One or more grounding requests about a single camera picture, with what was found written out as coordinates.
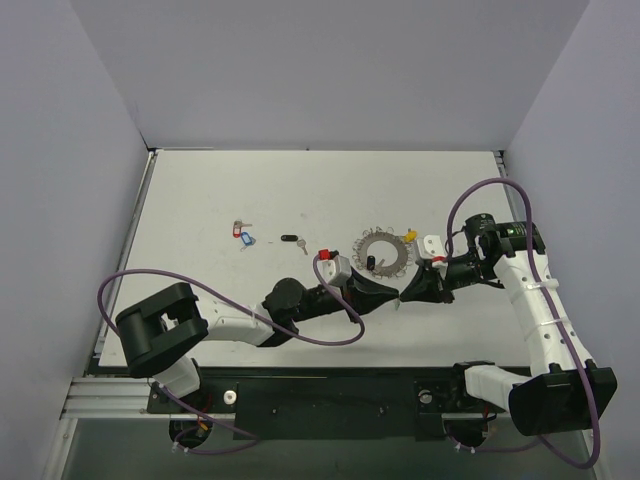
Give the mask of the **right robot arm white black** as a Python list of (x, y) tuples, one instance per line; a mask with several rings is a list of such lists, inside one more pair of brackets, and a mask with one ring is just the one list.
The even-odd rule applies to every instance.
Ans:
[(450, 304), (458, 289), (499, 284), (516, 313), (530, 373), (518, 375), (489, 361), (458, 363), (458, 377), (446, 386), (449, 402), (468, 409), (486, 401), (508, 412), (525, 436), (593, 429), (617, 379), (596, 365), (579, 340), (536, 226), (498, 223), (482, 213), (468, 218), (462, 231), (468, 250), (455, 257), (447, 257), (436, 235), (413, 241), (418, 270), (400, 300)]

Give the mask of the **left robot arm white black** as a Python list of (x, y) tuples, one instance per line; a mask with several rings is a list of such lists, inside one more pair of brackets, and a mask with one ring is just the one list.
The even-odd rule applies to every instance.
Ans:
[(206, 397), (197, 362), (188, 353), (203, 341), (239, 342), (275, 348), (301, 334), (296, 324), (345, 311), (356, 323), (399, 292), (355, 271), (340, 286), (307, 288), (294, 278), (276, 283), (254, 308), (224, 300), (201, 307), (187, 282), (178, 282), (124, 309), (115, 320), (128, 373), (169, 388), (181, 410), (200, 408)]

